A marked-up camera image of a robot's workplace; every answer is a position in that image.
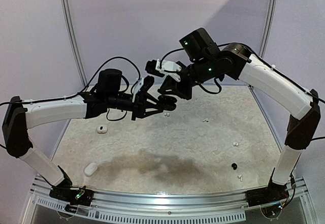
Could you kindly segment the black oval charging case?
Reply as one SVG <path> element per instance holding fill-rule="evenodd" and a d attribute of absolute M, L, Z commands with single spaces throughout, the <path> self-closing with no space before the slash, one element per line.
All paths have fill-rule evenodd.
<path fill-rule="evenodd" d="M 158 104 L 167 111 L 173 111 L 176 109 L 177 99 L 169 95 L 159 95 Z"/>

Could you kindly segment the black earbud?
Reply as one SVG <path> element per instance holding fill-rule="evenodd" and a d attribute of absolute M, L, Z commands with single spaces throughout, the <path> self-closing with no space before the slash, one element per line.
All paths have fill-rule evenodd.
<path fill-rule="evenodd" d="M 236 163 L 232 163 L 231 167 L 233 168 L 233 170 L 236 170 L 238 168 Z"/>

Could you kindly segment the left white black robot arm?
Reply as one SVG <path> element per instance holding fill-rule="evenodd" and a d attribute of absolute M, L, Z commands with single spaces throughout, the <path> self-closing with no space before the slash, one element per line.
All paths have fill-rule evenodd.
<path fill-rule="evenodd" d="M 90 91 L 74 97 L 43 102 L 22 101 L 20 97 L 13 97 L 2 125 L 7 153 L 35 169 L 65 201 L 72 200 L 76 193 L 70 179 L 33 144 L 28 130 L 62 120 L 95 118 L 109 109 L 130 111 L 132 120 L 162 113 L 166 109 L 162 97 L 154 98 L 148 93 L 154 82 L 152 76 L 142 78 L 133 94 L 120 89 L 122 79 L 124 76 L 120 70 L 105 69 Z"/>

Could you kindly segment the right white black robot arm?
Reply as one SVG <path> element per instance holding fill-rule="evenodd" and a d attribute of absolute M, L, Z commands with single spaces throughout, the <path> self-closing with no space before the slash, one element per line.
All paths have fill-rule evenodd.
<path fill-rule="evenodd" d="M 284 148 L 272 173 L 271 184 L 262 194 L 266 201 L 274 201 L 282 194 L 282 186 L 289 180 L 318 127 L 321 113 L 317 92 L 293 82 L 245 44 L 217 45 L 204 28 L 191 32 L 179 42 L 191 64 L 185 66 L 165 57 L 158 59 L 154 71 L 166 76 L 159 93 L 190 100 L 194 86 L 228 76 L 261 90 L 290 113 Z"/>

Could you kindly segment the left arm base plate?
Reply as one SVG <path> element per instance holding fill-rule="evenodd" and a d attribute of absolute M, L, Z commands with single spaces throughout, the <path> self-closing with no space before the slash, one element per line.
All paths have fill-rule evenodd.
<path fill-rule="evenodd" d="M 60 184 L 52 187 L 49 196 L 54 199 L 69 202 L 70 205 L 90 206 L 94 191 L 87 189 L 85 186 L 72 187 L 70 184 Z"/>

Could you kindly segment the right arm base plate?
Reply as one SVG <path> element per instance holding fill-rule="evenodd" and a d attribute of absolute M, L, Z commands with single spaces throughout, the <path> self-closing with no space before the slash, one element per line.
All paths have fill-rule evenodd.
<path fill-rule="evenodd" d="M 289 193 L 287 188 L 270 188 L 262 187 L 245 192 L 245 198 L 249 207 L 264 205 L 277 202 L 288 198 Z"/>

